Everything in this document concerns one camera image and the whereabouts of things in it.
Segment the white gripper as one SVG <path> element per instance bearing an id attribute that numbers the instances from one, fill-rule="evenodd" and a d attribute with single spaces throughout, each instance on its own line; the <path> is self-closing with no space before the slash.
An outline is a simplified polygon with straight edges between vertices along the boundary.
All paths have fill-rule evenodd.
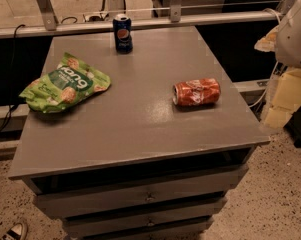
<path id="1" fill-rule="evenodd" d="M 254 49 L 261 52 L 274 52 L 277 33 L 278 27 L 271 29 L 256 42 Z M 272 105 L 276 108 L 268 109 L 263 123 L 273 129 L 283 128 L 291 119 L 291 113 L 301 107 L 301 69 L 289 68 L 280 76 Z"/>

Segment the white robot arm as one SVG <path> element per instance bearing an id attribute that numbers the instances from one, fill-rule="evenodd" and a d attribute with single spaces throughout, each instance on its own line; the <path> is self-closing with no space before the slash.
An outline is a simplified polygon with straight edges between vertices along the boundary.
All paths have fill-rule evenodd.
<path id="1" fill-rule="evenodd" d="M 278 63 L 287 69 L 279 77 L 271 76 L 262 122 L 282 128 L 301 107 L 301 0 L 296 0 L 280 23 L 259 39 L 254 49 L 274 52 Z"/>

